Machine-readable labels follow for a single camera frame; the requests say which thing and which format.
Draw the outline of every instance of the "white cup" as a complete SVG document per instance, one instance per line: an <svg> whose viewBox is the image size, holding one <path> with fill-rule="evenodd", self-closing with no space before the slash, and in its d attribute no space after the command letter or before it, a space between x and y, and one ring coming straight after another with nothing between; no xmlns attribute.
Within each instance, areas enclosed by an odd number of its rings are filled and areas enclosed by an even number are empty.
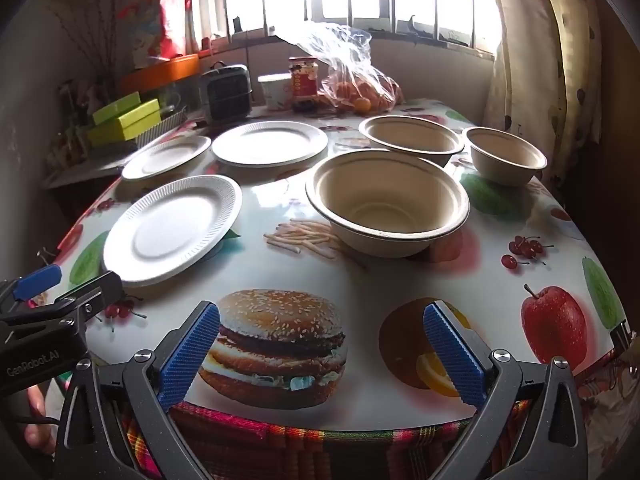
<svg viewBox="0 0 640 480"><path fill-rule="evenodd" d="M258 83L262 85L264 100L269 110L291 108L291 74L261 75Z"/></svg>

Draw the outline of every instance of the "hamburger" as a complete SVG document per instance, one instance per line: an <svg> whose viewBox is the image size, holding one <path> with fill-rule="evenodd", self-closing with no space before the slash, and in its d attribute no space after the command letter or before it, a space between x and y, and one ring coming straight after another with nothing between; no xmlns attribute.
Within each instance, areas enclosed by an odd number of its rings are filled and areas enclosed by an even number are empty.
<svg viewBox="0 0 640 480"><path fill-rule="evenodd" d="M250 406L296 410L321 404L344 370L338 309L288 290L240 290L218 303L220 332L200 367L218 393Z"/></svg>

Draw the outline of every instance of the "blue gripper pad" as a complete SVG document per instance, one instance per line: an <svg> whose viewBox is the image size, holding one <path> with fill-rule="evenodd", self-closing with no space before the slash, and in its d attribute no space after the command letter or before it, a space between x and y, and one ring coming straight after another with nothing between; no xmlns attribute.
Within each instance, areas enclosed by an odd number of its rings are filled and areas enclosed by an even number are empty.
<svg viewBox="0 0 640 480"><path fill-rule="evenodd" d="M14 288L16 301L27 301L48 288L57 285L62 279L62 271L57 265L48 265L20 278Z"/></svg>
<svg viewBox="0 0 640 480"><path fill-rule="evenodd" d="M462 401L479 410L486 401L484 370L433 303L424 309L422 325Z"/></svg>
<svg viewBox="0 0 640 480"><path fill-rule="evenodd" d="M158 402L165 412L184 400L219 328L220 313L213 303L209 303L160 372Z"/></svg>

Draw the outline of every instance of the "white paper plate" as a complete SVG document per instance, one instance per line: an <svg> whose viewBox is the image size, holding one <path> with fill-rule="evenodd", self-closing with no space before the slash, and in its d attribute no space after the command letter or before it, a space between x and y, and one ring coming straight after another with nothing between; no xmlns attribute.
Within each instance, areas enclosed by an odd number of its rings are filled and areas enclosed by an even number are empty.
<svg viewBox="0 0 640 480"><path fill-rule="evenodd" d="M197 262L231 228L240 187L222 175L190 176L143 196L115 223L102 260L126 286L161 282Z"/></svg>
<svg viewBox="0 0 640 480"><path fill-rule="evenodd" d="M326 134L314 126L292 121L244 124L220 135L211 149L227 164L244 168L274 168L300 162L322 152Z"/></svg>
<svg viewBox="0 0 640 480"><path fill-rule="evenodd" d="M135 155L122 170L124 180L142 180L181 166L211 144L209 137L178 137Z"/></svg>

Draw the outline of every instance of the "metal bolt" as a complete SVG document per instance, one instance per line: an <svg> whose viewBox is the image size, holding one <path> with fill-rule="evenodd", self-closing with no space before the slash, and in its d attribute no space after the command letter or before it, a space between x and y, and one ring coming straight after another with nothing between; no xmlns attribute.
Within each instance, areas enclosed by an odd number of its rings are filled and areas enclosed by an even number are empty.
<svg viewBox="0 0 640 480"><path fill-rule="evenodd" d="M494 350L494 359L496 361L500 361L501 363L507 362L511 359L511 354L506 350L502 350L501 348L498 350Z"/></svg>
<svg viewBox="0 0 640 480"><path fill-rule="evenodd" d="M137 363L144 363L145 361L149 361L151 359L151 350L139 350L133 356Z"/></svg>
<svg viewBox="0 0 640 480"><path fill-rule="evenodd" d="M76 370L86 370L89 366L91 366L91 360L89 359L80 359L78 364L76 365Z"/></svg>
<svg viewBox="0 0 640 480"><path fill-rule="evenodd" d="M554 357L554 364L558 368L567 368L569 365L569 361L567 361L564 357Z"/></svg>

